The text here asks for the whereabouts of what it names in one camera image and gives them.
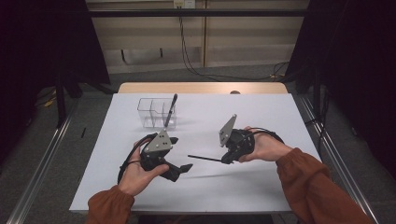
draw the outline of orange sleeve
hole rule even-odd
[[[373,223],[314,157],[295,148],[276,164],[290,208],[303,223]]]
[[[121,192],[117,185],[98,192],[88,200],[86,224],[125,224],[133,204],[134,197]]]

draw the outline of electrical cable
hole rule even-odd
[[[137,150],[138,147],[143,146],[144,144],[146,144],[148,139],[153,139],[157,134],[156,133],[152,133],[152,134],[148,134],[146,135],[144,138],[140,139],[132,148],[131,152],[128,154],[128,157],[126,158],[126,160],[124,161],[124,163],[122,164],[122,166],[120,166],[120,171],[119,171],[119,176],[117,179],[117,184],[120,183],[123,173],[125,172],[125,169],[128,167],[129,164],[134,163],[133,162],[129,162],[129,159],[131,159],[131,156],[134,154],[134,152]]]
[[[308,57],[295,71],[288,73],[287,76],[282,77],[278,82],[291,82],[295,80],[300,74],[309,72],[309,69],[311,69],[311,63],[315,64],[315,60]]]
[[[274,76],[274,82],[276,81],[276,73],[277,72],[279,72],[279,70],[283,67],[283,66],[285,66],[285,64],[288,64],[289,62],[283,62],[283,63],[277,63],[276,65],[274,65],[274,73],[273,73],[273,76]]]
[[[189,54],[187,52],[187,47],[186,47],[186,40],[184,38],[184,25],[183,25],[182,17],[179,17],[179,24],[180,24],[181,51],[182,51],[182,56],[183,56],[183,62],[184,62],[185,67],[187,68],[187,70],[190,73],[192,73],[196,76],[206,77],[206,78],[209,78],[209,79],[217,81],[217,82],[220,82],[220,80],[215,79],[213,77],[226,77],[226,78],[235,78],[235,79],[250,80],[250,81],[260,81],[260,80],[265,80],[267,78],[272,77],[272,76],[268,76],[268,77],[259,77],[259,78],[248,78],[248,77],[230,77],[230,76],[222,76],[222,75],[200,74],[193,68],[193,66],[191,65],[191,62],[190,62]]]
[[[251,129],[256,129],[256,130],[258,130],[258,131],[247,134],[247,135],[244,137],[244,140],[247,139],[248,137],[250,137],[251,135],[256,134],[256,133],[266,133],[266,134],[268,134],[268,135],[274,137],[277,141],[279,141],[279,142],[281,142],[281,143],[284,143],[283,140],[282,140],[276,133],[274,133],[274,132],[268,131],[268,130],[266,130],[266,129],[264,129],[264,128],[249,128],[248,130],[251,130]]]
[[[44,104],[46,104],[46,103],[48,103],[48,102],[54,101],[55,99],[56,99],[56,96],[53,96],[53,97],[49,98],[47,101],[45,101],[45,102],[35,104],[35,106],[44,105]]]
[[[55,90],[56,90],[56,88],[52,88],[50,91],[44,93],[43,95],[37,96],[36,99],[39,100],[39,99],[41,99],[41,98],[44,98],[44,97],[50,95],[51,93],[53,93]]]

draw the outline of clear plastic container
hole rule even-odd
[[[141,98],[137,111],[145,128],[163,128],[169,118],[167,129],[176,128],[177,113],[176,105],[170,112],[172,98]]]

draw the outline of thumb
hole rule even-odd
[[[169,170],[169,166],[166,164],[162,164],[162,165],[156,166],[154,169],[150,170],[148,173],[151,178],[154,178],[157,175],[161,175],[168,170]]]
[[[253,154],[247,154],[247,155],[243,155],[239,158],[239,162],[244,162],[244,161],[253,161],[255,159],[255,157],[253,156]]]

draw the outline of human hand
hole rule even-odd
[[[245,130],[257,132],[259,130],[251,129],[249,126]],[[277,141],[274,137],[266,133],[254,134],[254,150],[252,153],[243,155],[239,158],[239,162],[263,160],[263,161],[277,161],[282,156],[288,154],[292,148]]]
[[[142,192],[156,176],[169,170],[168,165],[162,164],[150,171],[145,171],[140,165],[140,147],[134,151],[134,154],[132,154],[129,161],[136,162],[133,162],[126,167],[119,183],[119,189],[132,196],[136,196]]]

